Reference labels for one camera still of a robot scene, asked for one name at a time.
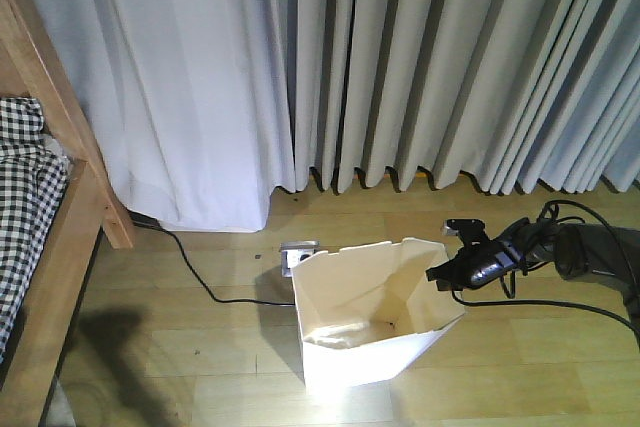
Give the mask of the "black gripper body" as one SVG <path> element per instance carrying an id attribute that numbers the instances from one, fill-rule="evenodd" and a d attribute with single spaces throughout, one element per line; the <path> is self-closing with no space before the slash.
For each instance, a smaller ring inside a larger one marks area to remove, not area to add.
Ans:
<path id="1" fill-rule="evenodd" d="M 456 256 L 426 270 L 439 291 L 477 290 L 520 267 L 524 254 L 512 243 L 491 240 L 462 247 Z"/>

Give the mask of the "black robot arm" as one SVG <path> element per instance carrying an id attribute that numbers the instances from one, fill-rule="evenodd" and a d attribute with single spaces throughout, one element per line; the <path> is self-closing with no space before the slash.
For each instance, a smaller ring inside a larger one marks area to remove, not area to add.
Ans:
<path id="1" fill-rule="evenodd" d="M 426 270 L 440 291 L 469 307 L 545 305 L 574 308 L 616 320 L 639 334 L 639 232 L 608 224 L 570 223 L 566 218 L 521 218 L 491 239 L 478 219 L 448 219 L 444 230 L 463 247 L 453 259 Z M 569 301 L 518 299 L 516 274 L 549 263 L 566 281 L 595 283 L 618 291 L 627 318 Z"/>

